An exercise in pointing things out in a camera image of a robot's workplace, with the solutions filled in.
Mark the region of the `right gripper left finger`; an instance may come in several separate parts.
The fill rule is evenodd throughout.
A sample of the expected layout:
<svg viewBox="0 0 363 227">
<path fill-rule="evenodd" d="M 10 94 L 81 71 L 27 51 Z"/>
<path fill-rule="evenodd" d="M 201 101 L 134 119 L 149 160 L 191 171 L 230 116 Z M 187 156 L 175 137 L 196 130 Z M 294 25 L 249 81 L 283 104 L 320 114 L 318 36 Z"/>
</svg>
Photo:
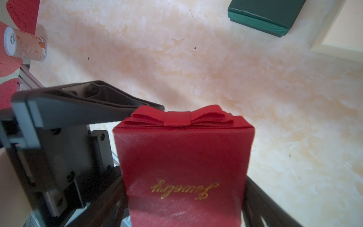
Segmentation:
<svg viewBox="0 0 363 227">
<path fill-rule="evenodd" d="M 122 175 L 110 174 L 102 193 L 68 227 L 120 227 L 128 201 Z"/>
</svg>

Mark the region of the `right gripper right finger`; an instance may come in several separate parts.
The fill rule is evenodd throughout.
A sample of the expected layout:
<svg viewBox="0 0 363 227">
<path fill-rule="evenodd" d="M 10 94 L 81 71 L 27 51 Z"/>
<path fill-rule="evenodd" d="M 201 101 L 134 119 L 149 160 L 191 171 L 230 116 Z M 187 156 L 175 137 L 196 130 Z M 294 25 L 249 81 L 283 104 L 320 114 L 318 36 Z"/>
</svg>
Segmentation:
<svg viewBox="0 0 363 227">
<path fill-rule="evenodd" d="M 302 227 L 249 177 L 246 178 L 242 214 L 247 227 Z"/>
</svg>

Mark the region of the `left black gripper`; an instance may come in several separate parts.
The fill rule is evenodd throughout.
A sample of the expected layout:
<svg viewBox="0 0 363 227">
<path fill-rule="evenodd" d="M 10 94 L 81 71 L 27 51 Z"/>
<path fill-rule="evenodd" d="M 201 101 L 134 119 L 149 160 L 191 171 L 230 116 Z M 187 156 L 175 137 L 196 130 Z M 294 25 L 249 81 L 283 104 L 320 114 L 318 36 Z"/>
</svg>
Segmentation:
<svg viewBox="0 0 363 227">
<path fill-rule="evenodd" d="M 114 166 L 107 131 L 90 124 L 119 122 L 141 106 L 100 80 L 17 93 L 1 118 L 1 141 L 40 227 L 68 227 L 102 193 Z"/>
</svg>

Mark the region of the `red jewelry box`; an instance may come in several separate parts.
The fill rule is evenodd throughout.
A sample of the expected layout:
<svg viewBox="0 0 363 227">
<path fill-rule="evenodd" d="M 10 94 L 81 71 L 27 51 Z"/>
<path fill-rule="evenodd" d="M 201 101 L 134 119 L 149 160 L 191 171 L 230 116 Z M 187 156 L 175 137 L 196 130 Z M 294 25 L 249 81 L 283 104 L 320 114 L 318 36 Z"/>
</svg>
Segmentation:
<svg viewBox="0 0 363 227">
<path fill-rule="evenodd" d="M 132 226 L 241 226 L 254 134 L 218 105 L 139 107 L 113 129 Z"/>
</svg>

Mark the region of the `cream lift-off box lid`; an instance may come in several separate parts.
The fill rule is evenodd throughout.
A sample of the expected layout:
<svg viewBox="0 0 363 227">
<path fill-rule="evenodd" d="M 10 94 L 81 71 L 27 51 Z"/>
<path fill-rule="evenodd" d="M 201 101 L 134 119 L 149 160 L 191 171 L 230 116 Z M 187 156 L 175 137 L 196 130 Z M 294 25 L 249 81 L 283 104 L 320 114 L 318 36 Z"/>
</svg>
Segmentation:
<svg viewBox="0 0 363 227">
<path fill-rule="evenodd" d="M 362 63 L 363 1 L 336 1 L 311 51 Z"/>
</svg>

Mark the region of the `green jewelry box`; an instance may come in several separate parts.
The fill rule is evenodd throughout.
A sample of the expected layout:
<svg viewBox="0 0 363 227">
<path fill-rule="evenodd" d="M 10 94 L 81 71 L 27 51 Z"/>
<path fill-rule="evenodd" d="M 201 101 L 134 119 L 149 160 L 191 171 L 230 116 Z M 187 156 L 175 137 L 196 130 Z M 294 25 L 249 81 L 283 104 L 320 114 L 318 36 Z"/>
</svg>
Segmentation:
<svg viewBox="0 0 363 227">
<path fill-rule="evenodd" d="M 282 37 L 304 4 L 305 0 L 232 0 L 227 14 L 232 22 Z"/>
</svg>

